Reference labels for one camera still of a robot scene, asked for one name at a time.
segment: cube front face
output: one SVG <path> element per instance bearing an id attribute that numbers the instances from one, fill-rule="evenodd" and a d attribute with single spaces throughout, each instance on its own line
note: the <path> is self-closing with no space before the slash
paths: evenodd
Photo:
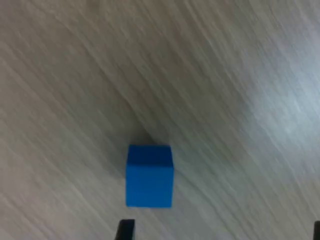
<path id="1" fill-rule="evenodd" d="M 169 146 L 129 147 L 126 166 L 126 205 L 170 208 L 174 165 Z"/>
<path id="2" fill-rule="evenodd" d="M 173 168 L 127 166 L 126 205 L 140 208 L 170 208 L 173 185 Z"/>

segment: blue cube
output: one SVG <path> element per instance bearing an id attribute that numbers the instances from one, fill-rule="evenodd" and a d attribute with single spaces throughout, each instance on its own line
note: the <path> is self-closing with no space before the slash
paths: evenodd
<path id="1" fill-rule="evenodd" d="M 170 146 L 130 145 L 125 178 L 128 207 L 170 208 L 174 186 Z"/>

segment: blue block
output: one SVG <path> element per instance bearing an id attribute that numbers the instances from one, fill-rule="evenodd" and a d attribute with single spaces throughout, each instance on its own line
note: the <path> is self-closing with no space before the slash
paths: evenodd
<path id="1" fill-rule="evenodd" d="M 125 178 L 128 207 L 170 208 L 174 186 L 170 146 L 130 145 Z"/>

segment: cube top face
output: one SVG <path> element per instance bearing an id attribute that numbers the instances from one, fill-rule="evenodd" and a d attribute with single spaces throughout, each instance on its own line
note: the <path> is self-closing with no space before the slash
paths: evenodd
<path id="1" fill-rule="evenodd" d="M 173 168 L 171 148 L 168 145 L 130 145 L 127 165 Z"/>

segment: black object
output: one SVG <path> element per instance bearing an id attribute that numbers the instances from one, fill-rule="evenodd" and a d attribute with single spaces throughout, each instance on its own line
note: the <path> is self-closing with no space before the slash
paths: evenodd
<path id="1" fill-rule="evenodd" d="M 122 219 L 116 231 L 115 240 L 135 240 L 135 220 Z"/>
<path id="2" fill-rule="evenodd" d="M 313 240 L 320 240 L 320 221 L 314 222 Z"/>

